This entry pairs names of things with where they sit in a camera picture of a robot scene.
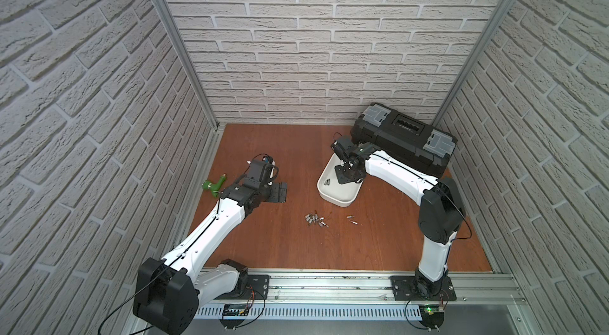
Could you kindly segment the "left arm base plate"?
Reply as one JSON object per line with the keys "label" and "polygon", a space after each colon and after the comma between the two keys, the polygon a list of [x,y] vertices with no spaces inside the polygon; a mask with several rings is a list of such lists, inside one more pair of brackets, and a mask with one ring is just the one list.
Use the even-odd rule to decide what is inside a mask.
{"label": "left arm base plate", "polygon": [[257,300],[268,297],[271,277],[266,274],[248,275],[246,280],[239,280],[236,288],[225,294],[229,300],[248,300],[255,295]]}

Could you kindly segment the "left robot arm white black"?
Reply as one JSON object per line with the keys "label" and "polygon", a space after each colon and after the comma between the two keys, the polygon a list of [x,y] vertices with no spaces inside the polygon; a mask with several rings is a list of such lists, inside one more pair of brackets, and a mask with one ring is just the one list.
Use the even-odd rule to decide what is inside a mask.
{"label": "left robot arm white black", "polygon": [[133,314],[166,334],[181,334],[200,306],[225,294],[241,295],[247,267],[232,260],[204,273],[225,238],[261,203],[284,203],[287,184],[268,154],[255,156],[246,171],[224,189],[197,228],[160,259],[150,257],[137,271]]}

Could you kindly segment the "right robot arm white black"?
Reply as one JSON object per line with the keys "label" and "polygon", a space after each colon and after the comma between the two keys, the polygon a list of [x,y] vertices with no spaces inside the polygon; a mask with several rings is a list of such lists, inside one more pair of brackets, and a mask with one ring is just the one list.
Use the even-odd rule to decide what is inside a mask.
{"label": "right robot arm white black", "polygon": [[376,177],[403,192],[420,207],[418,226],[423,250],[412,289],[429,300],[440,294],[448,274],[448,259],[466,213],[458,187],[449,177],[440,179],[398,161],[373,143],[356,145],[347,136],[331,144],[341,160],[335,167],[339,184]]}

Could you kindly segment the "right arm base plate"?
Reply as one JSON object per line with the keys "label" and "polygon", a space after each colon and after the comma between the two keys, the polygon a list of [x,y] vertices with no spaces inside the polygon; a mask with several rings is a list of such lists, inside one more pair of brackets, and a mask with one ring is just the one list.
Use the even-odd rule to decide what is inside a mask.
{"label": "right arm base plate", "polygon": [[391,288],[396,301],[456,301],[455,288],[450,277],[441,277],[429,282],[423,276],[390,276]]}

